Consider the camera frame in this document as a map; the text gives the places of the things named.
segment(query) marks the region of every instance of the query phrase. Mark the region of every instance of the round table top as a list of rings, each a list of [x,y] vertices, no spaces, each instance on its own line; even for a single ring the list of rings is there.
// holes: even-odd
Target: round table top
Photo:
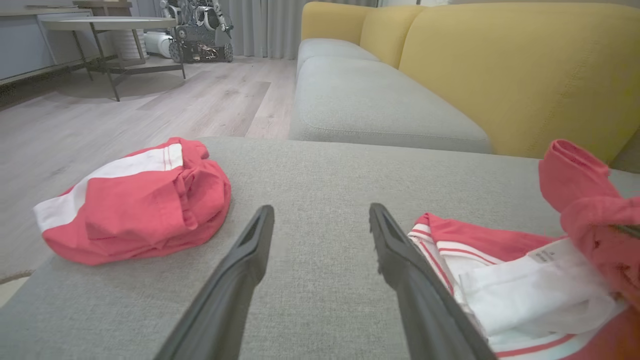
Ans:
[[[64,17],[60,19],[42,19],[42,25],[48,30],[133,30],[163,29],[177,25],[175,19],[168,17],[131,17],[131,16],[89,16]]]

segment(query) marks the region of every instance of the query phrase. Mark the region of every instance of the wooden floor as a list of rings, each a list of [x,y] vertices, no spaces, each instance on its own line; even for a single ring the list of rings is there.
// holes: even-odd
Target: wooden floor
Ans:
[[[131,76],[116,102],[105,75],[91,82],[79,70],[1,109],[0,279],[51,254],[33,206],[109,161],[172,136],[287,137],[295,61],[236,58],[185,71],[187,80],[179,71]]]

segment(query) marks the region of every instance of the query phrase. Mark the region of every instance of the sofa seat cushion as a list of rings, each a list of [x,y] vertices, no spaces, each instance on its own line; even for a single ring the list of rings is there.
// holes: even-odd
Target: sofa seat cushion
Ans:
[[[375,55],[352,42],[332,38],[309,38],[300,43],[300,48],[298,49],[298,70],[296,74],[300,73],[302,65],[307,60],[316,56],[379,61]]]
[[[300,70],[289,138],[492,151],[473,120],[393,67],[331,57]]]
[[[102,266],[57,256],[0,309],[3,359],[152,359],[259,206],[275,209],[242,359],[407,359],[396,294],[378,274],[369,204],[405,231],[425,211],[556,236],[538,161],[350,143],[203,138],[233,186],[207,243]],[[640,175],[613,170],[623,196]]]

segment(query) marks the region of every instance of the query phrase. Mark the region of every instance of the white fabric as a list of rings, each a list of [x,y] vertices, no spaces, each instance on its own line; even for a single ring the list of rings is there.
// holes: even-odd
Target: white fabric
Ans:
[[[168,171],[182,166],[182,144],[173,143],[134,156],[117,159],[80,180],[70,192],[37,204],[33,208],[41,232],[69,224],[84,205],[89,180],[131,176],[145,171]]]
[[[514,327],[580,334],[610,319],[615,301],[606,282],[570,246],[547,263],[524,256],[460,274],[463,297],[487,335]]]

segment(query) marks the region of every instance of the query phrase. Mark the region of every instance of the gray curtain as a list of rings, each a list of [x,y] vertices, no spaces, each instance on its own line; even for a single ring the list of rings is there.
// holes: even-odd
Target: gray curtain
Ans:
[[[300,45],[302,8],[310,1],[220,0],[222,11],[231,19],[234,29],[233,39],[218,33],[217,43],[231,42],[235,55],[295,59]],[[373,7],[378,3],[377,0],[323,1]]]

